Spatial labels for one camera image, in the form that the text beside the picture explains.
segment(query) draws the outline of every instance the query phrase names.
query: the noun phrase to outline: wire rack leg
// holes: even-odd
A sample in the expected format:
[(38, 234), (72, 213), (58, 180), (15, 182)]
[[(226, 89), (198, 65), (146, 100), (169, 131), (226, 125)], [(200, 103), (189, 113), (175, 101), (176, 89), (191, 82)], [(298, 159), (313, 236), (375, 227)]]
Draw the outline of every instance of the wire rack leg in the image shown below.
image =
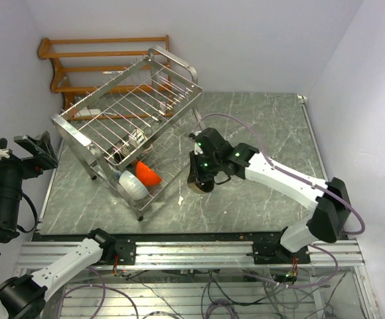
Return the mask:
[(86, 173), (88, 173), (92, 180), (96, 179), (97, 175), (80, 152), (80, 145), (78, 145), (78, 142), (75, 142), (73, 137), (58, 122), (54, 122), (54, 126), (61, 134), (62, 139), (67, 143), (68, 148), (70, 148), (78, 161), (82, 164), (83, 168), (86, 170)]

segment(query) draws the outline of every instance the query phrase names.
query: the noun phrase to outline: cable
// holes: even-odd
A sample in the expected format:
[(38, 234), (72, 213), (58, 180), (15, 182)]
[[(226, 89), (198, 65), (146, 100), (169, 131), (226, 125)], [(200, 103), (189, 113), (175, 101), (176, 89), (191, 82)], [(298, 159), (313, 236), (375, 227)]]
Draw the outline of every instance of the cable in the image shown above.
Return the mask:
[[(284, 300), (284, 293), (283, 293), (283, 291), (281, 291), (281, 292), (282, 292), (282, 294), (281, 294), (281, 299), (282, 299), (283, 313), (284, 313), (284, 316), (287, 318), (287, 314), (285, 313), (285, 309), (293, 309), (293, 310), (295, 310), (296, 308), (299, 307), (299, 304), (295, 304), (295, 305), (293, 306), (293, 308), (287, 307), (287, 306), (284, 304), (284, 302), (285, 302), (285, 300)], [(273, 299), (275, 299), (275, 301), (278, 302), (278, 299), (277, 299), (276, 296), (273, 296)]]
[(92, 271), (93, 273), (95, 273), (101, 280), (101, 285), (99, 284), (82, 284), (80, 286), (77, 286), (73, 289), (70, 289), (68, 292), (66, 292), (62, 297), (61, 299), (58, 301), (57, 305), (56, 305), (56, 308), (55, 308), (55, 319), (59, 319), (60, 318), (60, 308), (61, 308), (61, 305), (62, 305), (62, 302), (63, 300), (72, 292), (74, 292), (75, 290), (78, 290), (78, 289), (83, 289), (83, 288), (101, 288), (103, 290), (103, 293), (102, 293), (102, 298), (101, 298), (101, 302), (100, 304), (98, 305), (97, 307), (97, 310), (94, 312), (94, 314), (91, 316), (90, 319), (94, 319), (96, 316), (97, 316), (97, 313), (101, 310), (102, 308), (102, 305), (104, 303), (104, 300), (106, 299), (106, 290), (111, 290), (111, 291), (114, 291), (118, 294), (121, 294), (122, 296), (126, 297), (132, 304), (133, 308), (135, 309), (135, 314), (136, 314), (136, 317), (137, 319), (139, 319), (139, 313), (138, 313), (138, 309), (137, 309), (137, 306), (136, 304), (133, 302), (132, 298), (129, 297), (127, 294), (125, 294), (124, 292), (118, 290), (118, 289), (115, 289), (115, 288), (110, 288), (110, 287), (107, 287), (106, 286), (106, 283), (104, 282), (104, 278), (102, 277), (102, 275), (96, 271), (95, 269), (93, 269), (92, 267), (86, 267), (88, 270)]
[(29, 196), (27, 196), (25, 193), (21, 192), (21, 196), (26, 199), (26, 202), (29, 204), (29, 206), (31, 207), (31, 210), (32, 210), (32, 214), (33, 214), (33, 218), (35, 219), (35, 224), (33, 225), (32, 229), (27, 231), (26, 229), (24, 229), (22, 226), (20, 225), (17, 225), (17, 229), (20, 230), (20, 232), (24, 233), (24, 234), (27, 234), (27, 233), (30, 233), (32, 231), (34, 231), (36, 229), (36, 227), (38, 227), (38, 222), (39, 222), (39, 218), (38, 218), (38, 212), (36, 210), (36, 207), (35, 207), (35, 204), (32, 202), (32, 200), (30, 199)]
[[(299, 304), (299, 296), (297, 295), (297, 290), (293, 290), (293, 293), (294, 293), (294, 296), (296, 297), (296, 303), (298, 303)], [(296, 311), (296, 309), (293, 309), (293, 319), (295, 319), (295, 311)]]
[[(106, 299), (106, 288), (107, 287), (106, 287), (106, 282), (104, 281), (104, 278), (101, 276), (101, 274), (98, 271), (96, 271), (92, 267), (87, 267), (87, 269), (92, 271), (94, 274), (96, 274), (100, 278), (101, 288), (102, 288), (102, 297), (101, 297), (100, 304), (98, 305), (97, 310), (95, 310), (94, 314), (90, 318), (90, 319), (94, 319), (96, 317), (96, 315), (98, 314), (98, 312), (101, 310), (101, 307), (102, 307), (102, 305), (104, 303), (104, 300)], [(79, 287), (70, 289), (68, 292), (66, 292), (60, 298), (60, 300), (57, 303), (57, 306), (55, 307), (55, 319), (59, 319), (60, 318), (60, 310), (61, 310), (60, 308), (61, 308), (62, 302), (64, 301), (64, 298), (66, 298), (72, 291), (75, 291), (76, 289), (80, 289)]]
[(216, 286), (219, 288), (219, 290), (221, 291), (221, 293), (224, 295), (224, 297), (226, 299), (228, 299), (232, 304), (236, 305), (236, 306), (243, 306), (243, 307), (247, 307), (247, 306), (253, 306), (255, 304), (263, 304), (263, 303), (260, 303), (262, 300), (265, 300), (265, 299), (268, 299), (267, 296), (263, 297), (263, 298), (260, 298), (260, 299), (257, 299), (253, 302), (237, 302), (235, 300), (232, 300), (222, 289), (222, 287), (218, 284), (218, 282), (216, 281), (215, 278), (213, 278), (212, 281), (210, 281), (210, 284), (208, 285), (208, 289), (207, 289), (207, 296), (208, 298), (210, 299), (210, 301), (212, 303), (215, 303), (215, 301), (213, 301), (212, 297), (210, 297), (210, 285), (212, 284), (212, 282), (214, 282), (216, 284)]
[(147, 272), (147, 271), (148, 271), (148, 270), (143, 270), (143, 271), (141, 271), (139, 274), (136, 274), (135, 276), (130, 277), (130, 275), (127, 275), (126, 277), (128, 277), (129, 279), (132, 279), (132, 278), (138, 277), (139, 275), (141, 275), (141, 274), (143, 274), (143, 273), (145, 273), (145, 272)]
[(117, 263), (119, 262), (119, 255), (114, 256), (114, 264), (112, 269), (112, 274), (115, 277), (119, 277), (122, 275), (123, 271), (117, 272)]
[(327, 309), (327, 306), (329, 305), (329, 303), (330, 303), (330, 301), (331, 301), (331, 298), (334, 296), (334, 293), (336, 292), (337, 287), (338, 287), (339, 284), (343, 281), (343, 279), (345, 278), (346, 275), (347, 275), (347, 272), (345, 272), (345, 273), (341, 276), (339, 282), (335, 285), (333, 291), (331, 292), (330, 298), (328, 298), (328, 301), (327, 301), (325, 307), (324, 307), (324, 308), (321, 308), (321, 309), (318, 309), (318, 310), (316, 310), (316, 311), (314, 311), (314, 312), (312, 312), (310, 315), (304, 317), (303, 319), (306, 319), (306, 318), (312, 316), (313, 314), (316, 314), (318, 311), (321, 311), (321, 310), (323, 311), (323, 315), (321, 316), (321, 319), (323, 318), (325, 309)]
[(278, 316), (284, 317), (282, 314), (279, 313), (278, 305), (277, 305), (277, 304), (270, 298), (270, 293), (269, 293), (268, 290), (267, 290), (267, 285), (268, 285), (268, 284), (265, 282), (265, 283), (264, 283), (264, 290), (265, 290), (266, 296), (268, 296), (268, 300), (269, 300), (269, 302), (271, 303), (272, 308), (275, 310), (275, 312), (276, 312), (276, 314), (277, 314)]
[(356, 211), (355, 208), (353, 208), (349, 203), (347, 203), (343, 198), (337, 196), (336, 194), (334, 194), (332, 191), (329, 191), (328, 189), (320, 186), (320, 185), (317, 185), (317, 184), (313, 184), (311, 181), (301, 177), (301, 176), (298, 176), (298, 175), (295, 175), (294, 173), (291, 173), (290, 171), (287, 171), (281, 167), (278, 167), (276, 166), (270, 159), (270, 157), (266, 154), (265, 152), (265, 148), (264, 148), (264, 145), (263, 145), (263, 142), (262, 142), (262, 139), (260, 138), (260, 135), (249, 125), (247, 125), (245, 122), (241, 121), (240, 119), (234, 117), (234, 116), (231, 116), (229, 114), (223, 114), (223, 113), (209, 113), (205, 116), (203, 116), (198, 122), (197, 122), (197, 125), (194, 127), (194, 130), (197, 128), (197, 126), (205, 119), (211, 117), (211, 116), (222, 116), (222, 117), (225, 117), (225, 118), (229, 118), (231, 120), (234, 120), (235, 122), (243, 125), (243, 127), (245, 127), (247, 130), (249, 130), (255, 137), (256, 139), (258, 140), (258, 143), (259, 143), (259, 150), (260, 150), (260, 153), (262, 153), (263, 157), (265, 158), (265, 160), (267, 161), (267, 163), (272, 167), (272, 169), (276, 169), (286, 175), (288, 175), (289, 177), (292, 177), (294, 179), (297, 179), (298, 181), (301, 181), (311, 187), (314, 187), (320, 191), (323, 191), (324, 193), (326, 193), (327, 195), (331, 196), (332, 198), (334, 198), (335, 200), (337, 200), (339, 203), (341, 203), (342, 205), (344, 205), (349, 211), (352, 212), (353, 215), (355, 215), (355, 217), (358, 219), (359, 223), (360, 223), (360, 230), (359, 231), (345, 231), (345, 234), (347, 235), (359, 235), (359, 234), (362, 234), (363, 232), (365, 232), (365, 222), (364, 222), (364, 219), (362, 219), (362, 217), (359, 215), (359, 213)]
[(235, 311), (234, 306), (226, 299), (218, 299), (215, 303), (210, 304), (206, 311), (206, 318), (209, 319), (212, 312), (220, 307), (227, 309), (231, 319), (239, 319), (238, 313)]
[(175, 309), (172, 308), (172, 306), (166, 301), (166, 299), (164, 299), (162, 296), (159, 296), (150, 286), (147, 286), (146, 284), (144, 284), (143, 282), (141, 281), (137, 281), (137, 280), (133, 280), (132, 279), (133, 277), (126, 277), (126, 279), (129, 279), (129, 280), (132, 280), (133, 282), (137, 282), (139, 284), (142, 284), (144, 287), (147, 287), (149, 290), (151, 290), (153, 292), (153, 294), (156, 295), (157, 298), (160, 298), (161, 300), (163, 300), (165, 302), (165, 304), (178, 316), (180, 316), (182, 319), (185, 319), (184, 317), (182, 317)]
[(165, 311), (153, 311), (153, 312), (150, 312), (148, 315), (142, 317), (142, 319), (146, 319), (147, 317), (150, 317), (150, 316), (169, 316), (169, 317), (172, 317), (173, 319), (179, 319), (179, 317), (176, 317), (176, 315), (174, 314), (171, 314), (170, 312), (165, 312)]
[(309, 246), (314, 248), (314, 249), (318, 249), (319, 251), (322, 251), (323, 253), (326, 253), (334, 261), (335, 268), (334, 268), (333, 273), (330, 276), (328, 276), (326, 279), (324, 279), (324, 280), (321, 280), (321, 281), (316, 282), (314, 284), (303, 284), (301, 286), (297, 286), (297, 285), (292, 285), (292, 284), (282, 284), (282, 283), (276, 282), (275, 280), (273, 280), (271, 278), (265, 278), (265, 277), (258, 276), (256, 274), (252, 274), (252, 273), (248, 273), (248, 272), (243, 272), (243, 274), (246, 275), (246, 276), (249, 276), (249, 277), (257, 278), (259, 280), (270, 282), (272, 284), (275, 284), (276, 286), (281, 286), (281, 287), (291, 288), (291, 289), (304, 289), (304, 288), (311, 288), (311, 287), (321, 286), (322, 284), (325, 284), (326, 282), (329, 282), (337, 274), (337, 271), (339, 271), (339, 262), (337, 261), (336, 257), (334, 257), (334, 255), (332, 253), (330, 253), (329, 251), (325, 250), (324, 248), (321, 248), (321, 247), (318, 247), (318, 246), (315, 246), (315, 245), (309, 245)]

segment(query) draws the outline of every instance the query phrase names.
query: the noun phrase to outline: glass panel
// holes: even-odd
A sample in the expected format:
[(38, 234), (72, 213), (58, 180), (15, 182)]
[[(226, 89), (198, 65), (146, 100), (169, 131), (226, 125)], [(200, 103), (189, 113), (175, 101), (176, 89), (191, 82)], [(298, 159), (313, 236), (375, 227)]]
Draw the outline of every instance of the glass panel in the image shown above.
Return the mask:
[[(299, 268), (294, 287), (324, 280), (331, 268)], [(140, 319), (147, 315), (166, 318), (270, 318), (322, 319), (365, 318), (355, 287), (353, 269), (342, 268), (319, 288), (284, 289), (255, 277), (283, 278), (288, 269), (262, 268), (200, 270), (102, 271), (106, 297), (96, 318)], [(59, 318), (88, 319), (102, 299), (101, 281), (96, 274), (83, 271), (48, 302), (42, 319), (54, 319), (63, 291), (78, 286), (62, 301)], [(120, 294), (128, 295), (131, 301)]]

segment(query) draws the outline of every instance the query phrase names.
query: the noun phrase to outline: robotic arm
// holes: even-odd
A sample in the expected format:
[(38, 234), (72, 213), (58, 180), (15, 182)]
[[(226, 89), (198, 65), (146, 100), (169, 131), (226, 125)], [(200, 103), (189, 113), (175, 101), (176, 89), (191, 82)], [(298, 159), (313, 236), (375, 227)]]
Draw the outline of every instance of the robotic arm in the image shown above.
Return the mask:
[(87, 266), (107, 263), (113, 258), (115, 242), (111, 235), (96, 229), (71, 253), (50, 266), (3, 282), (0, 285), (0, 319), (36, 318), (63, 284)]
[(287, 173), (272, 168), (257, 148), (240, 143), (233, 147), (214, 128), (206, 128), (190, 137), (196, 142), (190, 152), (190, 173), (188, 186), (196, 193), (213, 190), (214, 177), (223, 171), (228, 179), (235, 175), (262, 183), (296, 200), (310, 211), (308, 219), (302, 220), (282, 231), (279, 251), (285, 255), (295, 253), (315, 241), (334, 243), (345, 225), (350, 211), (323, 191), (306, 185), (292, 175), (308, 179), (312, 185), (323, 185), (349, 203), (345, 183), (333, 178), (330, 182), (299, 173), (290, 167), (272, 160)]
[[(16, 136), (14, 141), (32, 154), (20, 159), (0, 139), (0, 243), (19, 236), (17, 225), (24, 179), (38, 177), (44, 170), (57, 167), (48, 132), (37, 138)], [(99, 261), (107, 263), (116, 253), (116, 240), (96, 229), (71, 253), (54, 264), (30, 275), (13, 277), (0, 285), (0, 319), (33, 319), (46, 301), (73, 276)]]

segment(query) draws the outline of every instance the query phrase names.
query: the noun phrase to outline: metal rail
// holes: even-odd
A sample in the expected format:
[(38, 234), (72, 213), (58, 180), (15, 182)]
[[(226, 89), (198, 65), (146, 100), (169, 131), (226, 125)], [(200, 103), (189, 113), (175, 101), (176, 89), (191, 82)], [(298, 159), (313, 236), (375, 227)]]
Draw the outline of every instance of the metal rail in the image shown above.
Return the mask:
[[(77, 246), (77, 242), (29, 242), (24, 243), (16, 268), (39, 269), (47, 267)], [(332, 252), (340, 267), (363, 266), (364, 259), (356, 240), (338, 241), (335, 244), (316, 242), (316, 245)], [(120, 269), (210, 269), (210, 268), (264, 268), (255, 265), (251, 241), (226, 242), (138, 242), (134, 265), (120, 266)], [(333, 267), (330, 256), (309, 247), (311, 263), (305, 268)], [(291, 268), (290, 264), (267, 265), (271, 268)], [(94, 266), (96, 269), (111, 270), (112, 266)]]

